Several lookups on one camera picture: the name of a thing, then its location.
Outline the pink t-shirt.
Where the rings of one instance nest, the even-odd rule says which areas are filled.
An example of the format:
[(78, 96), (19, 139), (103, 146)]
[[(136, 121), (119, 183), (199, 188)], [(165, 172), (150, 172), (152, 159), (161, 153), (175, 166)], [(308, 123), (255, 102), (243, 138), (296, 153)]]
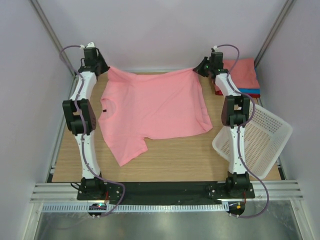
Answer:
[(111, 67), (107, 77), (98, 122), (121, 167), (148, 150), (146, 138), (190, 137), (213, 128), (198, 75), (191, 68), (143, 75)]

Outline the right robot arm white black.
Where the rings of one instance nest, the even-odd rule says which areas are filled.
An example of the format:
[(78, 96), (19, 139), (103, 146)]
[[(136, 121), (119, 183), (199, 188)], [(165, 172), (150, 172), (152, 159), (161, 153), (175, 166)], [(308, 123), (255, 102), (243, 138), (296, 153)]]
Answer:
[(229, 167), (225, 182), (215, 182), (208, 187), (209, 197), (212, 199), (242, 198), (250, 189), (250, 177), (243, 152), (251, 99), (241, 94), (233, 83), (230, 71), (224, 68), (223, 56), (222, 52), (212, 49), (211, 55), (193, 69), (200, 76), (212, 79), (224, 96), (221, 122), (229, 142)]

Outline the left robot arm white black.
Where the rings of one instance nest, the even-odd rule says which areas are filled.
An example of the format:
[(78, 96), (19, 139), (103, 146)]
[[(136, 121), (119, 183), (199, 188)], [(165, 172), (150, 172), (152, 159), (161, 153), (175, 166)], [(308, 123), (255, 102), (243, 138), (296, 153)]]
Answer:
[(68, 100), (62, 102), (62, 109), (66, 126), (79, 148), (82, 178), (80, 183), (72, 183), (71, 186), (78, 191), (78, 200), (102, 200), (107, 190), (95, 151), (97, 119), (90, 98), (98, 77), (110, 67), (93, 42), (73, 47), (83, 50), (83, 58), (80, 68), (75, 71), (78, 76), (75, 90)]

